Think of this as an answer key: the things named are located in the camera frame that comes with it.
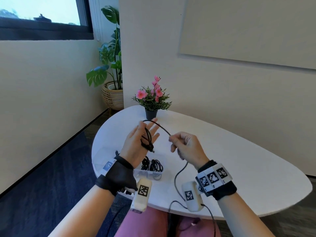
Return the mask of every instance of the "person's left hand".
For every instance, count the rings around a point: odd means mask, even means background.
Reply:
[[[140,121],[138,126],[136,126],[126,137],[124,146],[120,153],[120,156],[127,160],[134,168],[136,168],[143,161],[148,152],[147,149],[142,147],[142,143],[140,141],[142,140],[145,144],[148,144],[148,141],[142,138],[142,135],[147,137],[145,127],[151,133],[152,143],[157,140],[160,134],[155,133],[159,129],[159,126],[152,122],[149,122],[146,125],[143,121]]]

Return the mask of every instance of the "wicker plant pot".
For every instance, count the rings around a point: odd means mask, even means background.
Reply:
[[[109,86],[113,83],[114,81],[104,83],[102,86],[102,98],[110,109],[120,111],[124,109],[123,90],[110,90]]]

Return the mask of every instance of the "window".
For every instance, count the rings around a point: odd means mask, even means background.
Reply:
[[[88,0],[0,0],[0,40],[93,39]]]

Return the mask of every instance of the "hand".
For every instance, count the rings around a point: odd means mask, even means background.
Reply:
[[[180,158],[194,165],[197,170],[209,161],[195,135],[178,132],[169,136],[169,141],[172,142],[171,152],[175,152],[178,148]]]
[[[152,122],[146,125],[143,121],[140,121],[138,126],[136,126],[126,137],[124,146],[120,153],[120,156],[127,160],[134,168],[136,168],[143,161],[148,152],[147,149],[142,147],[142,143],[140,141],[142,140],[145,144],[148,144],[148,141],[142,138],[142,135],[147,137],[145,127],[151,133],[151,142],[154,143],[157,140],[160,134],[155,133],[159,129],[159,126]]]

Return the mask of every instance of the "window frame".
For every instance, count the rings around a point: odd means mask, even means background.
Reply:
[[[93,40],[89,0],[76,3],[80,26],[0,17],[0,40]]]

